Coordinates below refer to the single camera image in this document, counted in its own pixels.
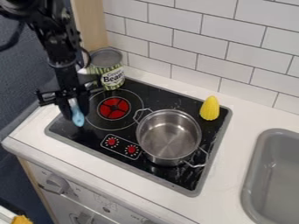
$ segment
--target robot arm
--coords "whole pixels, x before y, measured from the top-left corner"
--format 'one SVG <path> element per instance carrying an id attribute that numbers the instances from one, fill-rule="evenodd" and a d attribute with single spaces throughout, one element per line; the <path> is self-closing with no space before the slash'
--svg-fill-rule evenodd
<path id="1" fill-rule="evenodd" d="M 55 79 L 37 90 L 40 106 L 56 104 L 63 116 L 72 120 L 69 101 L 86 116 L 89 112 L 89 91 L 85 83 L 96 77 L 77 73 L 76 52 L 81 51 L 80 33 L 63 0 L 0 0 L 0 15 L 19 21 L 15 33 L 0 52 L 14 46 L 27 24 L 36 32 L 48 55 L 48 64 L 55 71 Z"/>

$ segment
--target toy stove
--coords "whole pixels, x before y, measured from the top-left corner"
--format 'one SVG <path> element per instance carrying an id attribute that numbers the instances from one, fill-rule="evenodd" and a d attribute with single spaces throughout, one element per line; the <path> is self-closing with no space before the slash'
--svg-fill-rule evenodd
<path id="1" fill-rule="evenodd" d="M 107 160 L 123 169 L 169 187 L 187 196 L 196 196 L 205 182 L 231 112 L 220 108 L 217 120 L 208 122 L 199 115 L 202 101 L 158 87 L 126 79 L 122 88 L 96 93 L 90 98 L 90 113 L 83 127 L 59 115 L 45 133 L 79 150 Z M 137 123 L 133 116 L 138 109 L 179 109 L 193 116 L 202 129 L 200 148 L 209 154 L 207 166 L 191 168 L 187 164 L 163 167 L 151 163 L 136 141 Z M 139 119 L 147 112 L 139 113 Z M 206 154 L 198 149 L 190 164 L 203 164 Z"/>

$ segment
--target sink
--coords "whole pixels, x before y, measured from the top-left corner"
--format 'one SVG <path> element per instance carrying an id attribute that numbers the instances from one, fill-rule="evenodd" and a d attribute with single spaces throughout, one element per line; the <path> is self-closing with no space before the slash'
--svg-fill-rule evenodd
<path id="1" fill-rule="evenodd" d="M 299 134 L 260 134 L 241 192 L 247 215 L 259 224 L 299 223 Z"/>

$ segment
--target white tile wall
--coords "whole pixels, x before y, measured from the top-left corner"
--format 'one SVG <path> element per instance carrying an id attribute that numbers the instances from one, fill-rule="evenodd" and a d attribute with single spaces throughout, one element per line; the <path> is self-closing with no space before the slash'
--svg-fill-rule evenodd
<path id="1" fill-rule="evenodd" d="M 263 0 L 239 0 L 236 18 L 299 32 L 299 7 Z"/>
<path id="2" fill-rule="evenodd" d="M 299 98 L 291 95 L 279 94 L 275 103 L 275 108 L 299 115 Z"/>
<path id="3" fill-rule="evenodd" d="M 298 0 L 276 0 L 278 3 L 285 3 L 285 4 L 295 4 L 299 5 Z"/>
<path id="4" fill-rule="evenodd" d="M 267 28 L 264 48 L 299 55 L 299 33 Z"/>
<path id="5" fill-rule="evenodd" d="M 237 0 L 177 0 L 177 7 L 232 18 Z"/>
<path id="6" fill-rule="evenodd" d="M 299 77 L 299 58 L 298 57 L 294 57 L 292 64 L 289 68 L 288 74 Z"/>
<path id="7" fill-rule="evenodd" d="M 222 59 L 198 56 L 198 67 L 201 72 L 215 74 L 227 79 L 249 83 L 253 68 L 242 66 Z"/>
<path id="8" fill-rule="evenodd" d="M 269 88 L 281 93 L 299 96 L 299 79 L 284 74 L 255 69 L 251 83 L 261 88 Z"/>
<path id="9" fill-rule="evenodd" d="M 194 12 L 176 10 L 159 5 L 149 5 L 149 21 L 152 24 L 171 28 L 199 32 L 202 15 Z"/>
<path id="10" fill-rule="evenodd" d="M 298 0 L 103 3 L 123 63 L 299 114 Z"/>
<path id="11" fill-rule="evenodd" d="M 185 31 L 174 31 L 173 45 L 190 52 L 202 53 L 221 59 L 225 58 L 227 49 L 227 41 Z"/>
<path id="12" fill-rule="evenodd" d="M 252 67 L 260 67 L 279 73 L 286 73 L 292 56 L 248 45 L 231 43 L 229 45 L 227 59 Z"/>
<path id="13" fill-rule="evenodd" d="M 123 17 L 117 17 L 117 16 L 105 14 L 105 25 L 108 31 L 119 32 L 121 34 L 126 33 Z"/>
<path id="14" fill-rule="evenodd" d="M 173 7 L 175 2 L 175 0 L 142 0 L 142 1 L 151 4 L 162 4 L 170 7 Z"/>
<path id="15" fill-rule="evenodd" d="M 277 93 L 261 87 L 253 87 L 233 80 L 223 80 L 221 82 L 220 93 L 236 95 L 238 98 L 257 102 L 272 107 Z"/>
<path id="16" fill-rule="evenodd" d="M 108 31 L 107 34 L 109 44 L 112 47 L 131 53 L 141 54 L 143 56 L 149 55 L 149 45 L 146 41 L 137 38 L 130 38 L 110 31 Z"/>
<path id="17" fill-rule="evenodd" d="M 260 46 L 265 26 L 222 17 L 204 16 L 202 34 L 251 46 Z"/>
<path id="18" fill-rule="evenodd" d="M 128 53 L 125 52 L 125 51 L 119 50 L 119 49 L 118 49 L 118 51 L 120 51 L 122 53 L 122 64 L 125 65 L 125 66 L 128 66 L 129 65 L 129 63 L 128 63 L 128 57 L 129 57 Z"/>
<path id="19" fill-rule="evenodd" d="M 182 67 L 195 69 L 196 53 L 178 50 L 172 47 L 149 44 L 149 57 L 156 60 L 166 61 Z"/>
<path id="20" fill-rule="evenodd" d="M 218 90 L 220 82 L 219 77 L 207 73 L 195 72 L 180 66 L 172 67 L 172 79 L 202 88 L 209 88 L 214 91 Z"/>
<path id="21" fill-rule="evenodd" d="M 147 24 L 131 19 L 126 19 L 127 34 L 139 39 L 146 39 L 151 42 L 171 46 L 172 29 L 155 24 Z"/>
<path id="22" fill-rule="evenodd" d="M 170 64 L 129 53 L 129 65 L 153 74 L 170 78 Z"/>
<path id="23" fill-rule="evenodd" d="M 133 0 L 103 0 L 104 11 L 126 17 L 147 21 L 148 5 Z"/>

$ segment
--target beans can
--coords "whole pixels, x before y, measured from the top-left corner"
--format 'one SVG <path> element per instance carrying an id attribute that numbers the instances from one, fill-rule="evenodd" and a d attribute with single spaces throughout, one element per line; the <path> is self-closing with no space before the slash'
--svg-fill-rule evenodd
<path id="1" fill-rule="evenodd" d="M 122 53 L 110 47 L 93 52 L 87 72 L 98 74 L 98 83 L 100 82 L 105 90 L 119 88 L 125 81 Z"/>

